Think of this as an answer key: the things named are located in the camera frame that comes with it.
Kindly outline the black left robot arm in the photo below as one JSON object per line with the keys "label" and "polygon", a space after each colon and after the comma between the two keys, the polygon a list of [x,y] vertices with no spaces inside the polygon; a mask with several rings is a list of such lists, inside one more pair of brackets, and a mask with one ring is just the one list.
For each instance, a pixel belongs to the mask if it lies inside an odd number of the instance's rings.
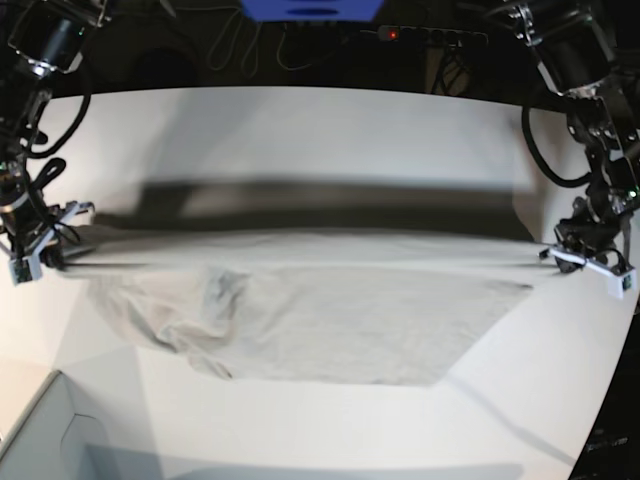
{"label": "black left robot arm", "polygon": [[616,58],[615,38],[598,1],[494,1],[484,19],[510,30],[533,54],[542,88],[560,97],[567,129],[581,144],[586,174],[566,179],[542,156],[532,134],[533,100],[522,107],[521,129],[540,171],[562,188],[583,187],[570,217],[554,228],[555,248],[567,253],[556,263],[564,273],[581,262],[629,268],[630,221],[639,209],[639,116],[627,76]]}

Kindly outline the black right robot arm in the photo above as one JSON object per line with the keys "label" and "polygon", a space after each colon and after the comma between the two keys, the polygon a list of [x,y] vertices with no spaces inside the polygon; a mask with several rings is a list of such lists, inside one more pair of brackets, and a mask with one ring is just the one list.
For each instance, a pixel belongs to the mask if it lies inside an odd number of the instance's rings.
{"label": "black right robot arm", "polygon": [[80,238],[69,221],[92,205],[47,205],[44,190],[66,168],[58,152],[77,131],[91,101],[83,75],[80,108],[55,142],[40,129],[55,76],[81,72],[86,40],[109,20],[107,1],[4,1],[1,4],[1,233],[15,283],[61,269],[64,248]]}

